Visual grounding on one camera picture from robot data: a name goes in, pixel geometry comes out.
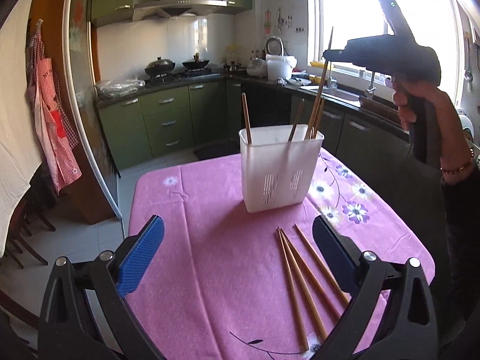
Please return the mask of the person's right hand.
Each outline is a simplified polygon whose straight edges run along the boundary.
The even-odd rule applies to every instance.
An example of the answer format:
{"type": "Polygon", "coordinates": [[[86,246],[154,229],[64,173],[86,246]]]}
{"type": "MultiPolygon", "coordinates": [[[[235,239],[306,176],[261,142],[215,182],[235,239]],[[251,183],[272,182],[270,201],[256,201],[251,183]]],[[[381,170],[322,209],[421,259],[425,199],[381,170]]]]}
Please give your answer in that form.
{"type": "Polygon", "coordinates": [[[442,141],[440,165],[445,174],[472,163],[470,147],[465,139],[461,121],[447,93],[425,82],[395,80],[394,103],[398,107],[400,123],[404,130],[416,122],[416,114],[409,108],[408,94],[424,98],[433,105],[442,141]]]}

